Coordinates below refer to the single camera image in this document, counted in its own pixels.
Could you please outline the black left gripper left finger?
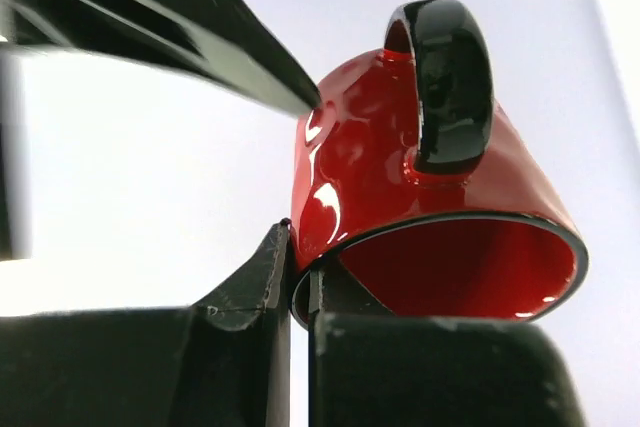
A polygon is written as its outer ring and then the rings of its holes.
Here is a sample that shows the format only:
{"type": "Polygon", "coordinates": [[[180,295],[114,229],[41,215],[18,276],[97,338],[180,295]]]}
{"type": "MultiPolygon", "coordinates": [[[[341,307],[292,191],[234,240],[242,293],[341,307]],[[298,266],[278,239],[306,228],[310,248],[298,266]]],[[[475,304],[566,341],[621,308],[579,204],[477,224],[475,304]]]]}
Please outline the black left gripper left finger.
{"type": "Polygon", "coordinates": [[[285,426],[286,222],[189,307],[1,322],[5,426],[285,426]]]}

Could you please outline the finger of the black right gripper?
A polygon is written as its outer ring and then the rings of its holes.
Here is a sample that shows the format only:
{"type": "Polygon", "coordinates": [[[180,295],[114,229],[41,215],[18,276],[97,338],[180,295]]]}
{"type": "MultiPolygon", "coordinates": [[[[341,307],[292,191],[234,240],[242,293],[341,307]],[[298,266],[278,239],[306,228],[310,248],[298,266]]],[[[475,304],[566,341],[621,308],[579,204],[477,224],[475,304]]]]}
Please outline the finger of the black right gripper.
{"type": "Polygon", "coordinates": [[[13,46],[76,49],[168,68],[303,115],[316,84],[244,0],[1,0],[13,46]]]}

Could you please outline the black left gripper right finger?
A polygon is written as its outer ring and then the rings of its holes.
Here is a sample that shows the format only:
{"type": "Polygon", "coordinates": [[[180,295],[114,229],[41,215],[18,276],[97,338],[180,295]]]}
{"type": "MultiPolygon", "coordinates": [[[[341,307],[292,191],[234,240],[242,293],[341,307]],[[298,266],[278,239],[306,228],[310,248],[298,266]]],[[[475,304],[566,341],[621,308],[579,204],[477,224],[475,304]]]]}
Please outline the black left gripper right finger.
{"type": "Polygon", "coordinates": [[[309,277],[312,426],[583,426],[535,325],[392,315],[343,267],[309,277]]]}

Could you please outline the red mug black handle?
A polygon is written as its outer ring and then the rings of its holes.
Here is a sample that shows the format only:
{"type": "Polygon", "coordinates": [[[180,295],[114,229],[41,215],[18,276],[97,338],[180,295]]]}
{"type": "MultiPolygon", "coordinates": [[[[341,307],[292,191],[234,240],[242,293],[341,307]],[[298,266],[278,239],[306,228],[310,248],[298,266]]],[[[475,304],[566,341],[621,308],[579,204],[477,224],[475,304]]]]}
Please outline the red mug black handle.
{"type": "Polygon", "coordinates": [[[404,316],[530,321],[589,267],[561,199],[494,96],[481,29],[458,0],[392,14],[384,44],[331,71],[296,132],[291,310],[346,270],[404,316]]]}

